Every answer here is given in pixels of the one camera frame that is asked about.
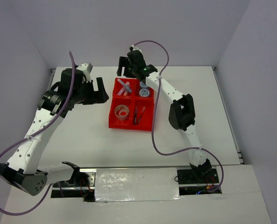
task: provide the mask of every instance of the white wall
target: white wall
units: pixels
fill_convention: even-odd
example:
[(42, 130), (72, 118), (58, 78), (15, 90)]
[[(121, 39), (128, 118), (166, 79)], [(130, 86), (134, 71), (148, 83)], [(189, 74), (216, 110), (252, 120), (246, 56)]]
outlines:
[[(49, 74), (14, 8), (7, 0), (0, 0), (0, 152), (24, 137)], [(0, 179), (1, 207), (6, 204), (9, 190), (10, 186)]]
[[(217, 65), (250, 0), (12, 0), (49, 67), (78, 61), (116, 66), (130, 45), (152, 39), (171, 65)], [(147, 62), (163, 65), (157, 46)]]
[(217, 77), (242, 154), (277, 224), (277, 0), (250, 2)]

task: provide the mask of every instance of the white enclosure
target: white enclosure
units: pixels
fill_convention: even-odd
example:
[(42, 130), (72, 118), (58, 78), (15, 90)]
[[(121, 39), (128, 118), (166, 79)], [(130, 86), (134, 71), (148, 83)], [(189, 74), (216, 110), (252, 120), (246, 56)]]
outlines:
[[(117, 66), (145, 39), (167, 48), (170, 65), (217, 66), (244, 160), (277, 224), (277, 0), (0, 0), (0, 152), (24, 136), (49, 69), (69, 66), (69, 50)], [(147, 63), (165, 63), (157, 46), (142, 49)], [(9, 189), (0, 179), (2, 207)]]

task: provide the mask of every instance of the small object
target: small object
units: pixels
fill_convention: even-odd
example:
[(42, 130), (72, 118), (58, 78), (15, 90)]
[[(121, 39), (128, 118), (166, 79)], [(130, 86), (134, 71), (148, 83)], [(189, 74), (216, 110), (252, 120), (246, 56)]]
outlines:
[(90, 62), (80, 64), (76, 69), (83, 72), (83, 77), (85, 78), (86, 82), (87, 80), (91, 82), (91, 71), (93, 69), (93, 65)]
[(129, 118), (129, 108), (126, 105), (118, 105), (115, 108), (116, 118), (120, 121), (127, 120)]
[(124, 96), (127, 96), (127, 95), (128, 95), (128, 90), (125, 90), (125, 92), (124, 92), (123, 95), (124, 95)]
[(138, 106), (135, 107), (133, 125), (136, 124), (138, 114)]
[(144, 106), (143, 109), (142, 109), (142, 112), (140, 113), (140, 117), (138, 119), (137, 125), (139, 124), (140, 120), (142, 119), (142, 116), (143, 116), (143, 114), (145, 112), (145, 109), (146, 109), (146, 107)]
[(145, 83), (143, 83), (142, 81), (139, 82), (139, 86), (141, 89), (148, 89), (149, 86), (147, 86)]
[(128, 90), (128, 92), (132, 92), (132, 90), (128, 87), (128, 85), (126, 85), (121, 79), (118, 78), (118, 82), (120, 82), (121, 85), (124, 86), (125, 89)]
[(139, 95), (141, 97), (148, 97), (148, 96), (150, 96), (150, 91), (148, 89), (141, 89), (139, 91)]
[(200, 190), (198, 191), (196, 194), (199, 195), (200, 193), (202, 193), (204, 190)]
[(125, 91), (125, 87), (123, 86), (121, 89), (120, 89), (120, 91), (118, 92), (118, 96), (120, 96), (120, 95), (122, 95), (122, 93)]

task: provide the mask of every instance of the roll of tape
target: roll of tape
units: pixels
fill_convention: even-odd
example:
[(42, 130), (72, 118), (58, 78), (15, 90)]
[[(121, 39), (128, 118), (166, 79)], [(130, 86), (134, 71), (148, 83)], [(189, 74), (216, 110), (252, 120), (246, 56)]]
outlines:
[(142, 81), (140, 81), (139, 82), (139, 87), (141, 88), (141, 89), (148, 89), (149, 88), (149, 86), (147, 86), (145, 83), (143, 83)]
[(116, 118), (120, 121), (127, 120), (129, 118), (129, 108), (126, 105), (118, 105), (115, 108)]
[(141, 97), (148, 97), (148, 96), (150, 96), (150, 91), (148, 89), (141, 89), (139, 91), (139, 95)]

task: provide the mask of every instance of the wire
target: wire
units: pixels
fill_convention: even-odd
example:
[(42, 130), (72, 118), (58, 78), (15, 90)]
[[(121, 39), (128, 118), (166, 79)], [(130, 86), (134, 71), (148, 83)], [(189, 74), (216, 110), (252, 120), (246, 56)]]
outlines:
[(88, 186), (88, 184), (86, 184), (86, 182), (84, 181), (84, 179), (82, 179), (83, 180), (83, 183), (87, 186), (87, 188), (89, 189), (89, 191), (90, 192), (92, 192), (93, 190)]
[(82, 193), (82, 181), (80, 181), (80, 183), (81, 183), (80, 184), (80, 186), (81, 186), (81, 190), (80, 190), (81, 191), (81, 196), (83, 197), (83, 193)]
[[(48, 129), (57, 119), (58, 117), (61, 115), (61, 113), (65, 110), (68, 102), (69, 102), (69, 99), (71, 97), (71, 94), (72, 94), (72, 90), (73, 90), (73, 85), (74, 85), (74, 78), (75, 78), (75, 62), (74, 62), (74, 58), (73, 58), (73, 55), (71, 53), (71, 51), (69, 51), (69, 55), (70, 55), (70, 58), (71, 58), (71, 63), (72, 63), (72, 76), (71, 76), (71, 83), (70, 83), (70, 89), (69, 89), (69, 92), (68, 92), (68, 95), (67, 95), (67, 98), (62, 106), (62, 108), (60, 109), (60, 111), (55, 115), (55, 117), (51, 120), (51, 122), (49, 122), (44, 128), (40, 129), (39, 131), (35, 132), (34, 134), (32, 134), (31, 136), (32, 137), (35, 137), (37, 135), (39, 135), (40, 133), (44, 132), (46, 129)], [(10, 151), (12, 148), (20, 145), (21, 143), (25, 142), (25, 141), (28, 141), (29, 139), (21, 139), (19, 140), (18, 142), (14, 143), (13, 145), (9, 146), (8, 148), (6, 148), (1, 154), (0, 154), (0, 158), (6, 154), (8, 151)], [(18, 213), (12, 213), (12, 212), (8, 212), (8, 211), (5, 211), (3, 210), (1, 207), (0, 207), (0, 212), (3, 213), (3, 214), (6, 214), (6, 215), (9, 215), (9, 216), (21, 216), (21, 215), (25, 215), (31, 211), (33, 211), (34, 209), (36, 209), (41, 203), (42, 201), (45, 199), (50, 187), (52, 186), (49, 185), (49, 187), (47, 188), (44, 196), (42, 197), (42, 199), (31, 209), (27, 210), (27, 211), (24, 211), (24, 212), (18, 212)]]
[(64, 196), (64, 192), (63, 192), (63, 189), (62, 189), (62, 187), (61, 187), (61, 183), (60, 183), (60, 182), (58, 182), (58, 186), (59, 186), (60, 193), (61, 193), (62, 197), (65, 197), (65, 196)]
[(214, 184), (215, 184), (215, 180), (214, 180), (214, 178), (213, 178), (212, 176), (209, 176), (209, 178), (211, 178), (211, 179), (213, 180), (213, 184), (212, 184), (212, 186), (214, 186)]
[(199, 148), (199, 147), (188, 147), (188, 148), (184, 148), (184, 149), (181, 149), (181, 150), (178, 150), (176, 152), (172, 152), (172, 153), (162, 153), (160, 152), (157, 147), (156, 147), (156, 144), (155, 144), (155, 140), (154, 140), (154, 124), (155, 124), (155, 117), (156, 117), (156, 110), (157, 110), (157, 105), (158, 105), (158, 100), (159, 100), (159, 94), (160, 94), (160, 88), (161, 88), (161, 74), (162, 72), (164, 71), (164, 69), (167, 67), (169, 61), (170, 61), (170, 56), (168, 54), (168, 51), (165, 49), (164, 46), (162, 46), (160, 43), (156, 42), (156, 41), (151, 41), (151, 40), (145, 40), (145, 41), (140, 41), (140, 42), (137, 42), (136, 44), (134, 44), (134, 46), (140, 44), (140, 43), (145, 43), (145, 42), (151, 42), (151, 43), (155, 43), (157, 45), (159, 45), (166, 53), (166, 56), (167, 56), (167, 60), (166, 60), (166, 64), (165, 66), (160, 70), (159, 72), (159, 75), (158, 75), (158, 79), (159, 79), (159, 85), (158, 85), (158, 92), (157, 92), (157, 97), (156, 97), (156, 101), (155, 101), (155, 106), (154, 106), (154, 115), (153, 115), (153, 122), (152, 122), (152, 130), (151, 130), (151, 137), (152, 137), (152, 144), (153, 144), (153, 147), (155, 149), (155, 151), (160, 154), (160, 155), (164, 155), (164, 156), (168, 156), (168, 155), (175, 155), (177, 153), (181, 153), (181, 152), (184, 152), (184, 151), (187, 151), (187, 150), (192, 150), (192, 149), (199, 149), (199, 150), (202, 150), (202, 151), (205, 151), (206, 153), (210, 154), (214, 159), (216, 159), (216, 161), (218, 162), (219, 166), (221, 167), (221, 170), (222, 170), (222, 179), (219, 183), (219, 185), (216, 185), (214, 187), (211, 187), (208, 192), (214, 192), (214, 191), (217, 191), (221, 185), (222, 185), (222, 182), (223, 182), (223, 178), (224, 178), (224, 171), (223, 171), (223, 167), (222, 167), (222, 164), (221, 162), (218, 160), (218, 158), (213, 155), (210, 151), (204, 149), (204, 148)]

